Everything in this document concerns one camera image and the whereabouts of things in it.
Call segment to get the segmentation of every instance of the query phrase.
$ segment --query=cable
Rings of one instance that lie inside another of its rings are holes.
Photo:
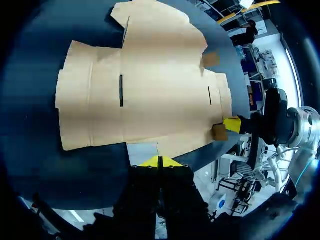
[[[313,160],[311,160],[311,161],[305,166],[305,168],[303,169],[303,171],[301,172],[300,176],[298,177],[298,180],[297,180],[296,183],[295,183],[295,187],[296,187],[296,188],[297,188],[297,186],[298,186],[298,183],[299,183],[300,179],[301,179],[302,176],[304,175],[305,171],[308,169],[308,167],[310,166],[310,164],[311,164],[314,160],[318,160],[318,159],[313,159]]]

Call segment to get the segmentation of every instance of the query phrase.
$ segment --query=white wall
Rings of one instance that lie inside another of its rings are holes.
[[[288,108],[299,107],[295,76],[286,54],[286,49],[280,42],[280,35],[274,34],[258,38],[253,44],[259,48],[260,52],[272,51],[279,71],[279,77],[276,78],[278,88],[285,91],[288,98]]]

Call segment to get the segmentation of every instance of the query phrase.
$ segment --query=cardboard sheet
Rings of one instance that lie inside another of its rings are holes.
[[[155,0],[117,3],[111,16],[126,28],[122,49],[73,41],[59,73],[63,149],[154,142],[174,158],[212,143],[231,94],[225,74],[201,68],[203,34]]]

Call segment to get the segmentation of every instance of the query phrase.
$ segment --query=yellow beam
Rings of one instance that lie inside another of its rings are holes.
[[[252,9],[256,9],[256,8],[259,8],[259,7],[263,7],[263,6],[267,6],[267,5],[271,5],[271,4],[280,4],[280,1],[278,0],[272,0],[272,1],[265,1],[265,2],[260,2],[260,3],[257,3],[257,4],[253,4],[250,8],[248,9],[243,9],[241,11],[241,13],[245,13],[247,11],[250,11]],[[230,15],[228,16],[225,16],[224,18],[220,19],[217,23],[218,24],[222,24],[223,22],[229,20],[229,19],[232,19],[236,16],[235,13],[231,13]]]

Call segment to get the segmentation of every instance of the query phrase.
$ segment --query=workbench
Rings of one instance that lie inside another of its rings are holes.
[[[127,182],[130,166],[125,143],[63,151],[55,93],[72,40],[91,46],[121,48],[124,29],[110,17],[121,0],[49,0],[16,36],[3,69],[0,95],[0,149],[10,182],[26,200],[39,193],[52,208],[89,210],[112,206]],[[205,36],[206,53],[217,51],[226,73],[234,115],[250,116],[244,73],[224,29],[184,0],[161,0],[185,12]],[[240,139],[229,133],[179,156],[193,171],[215,161]]]

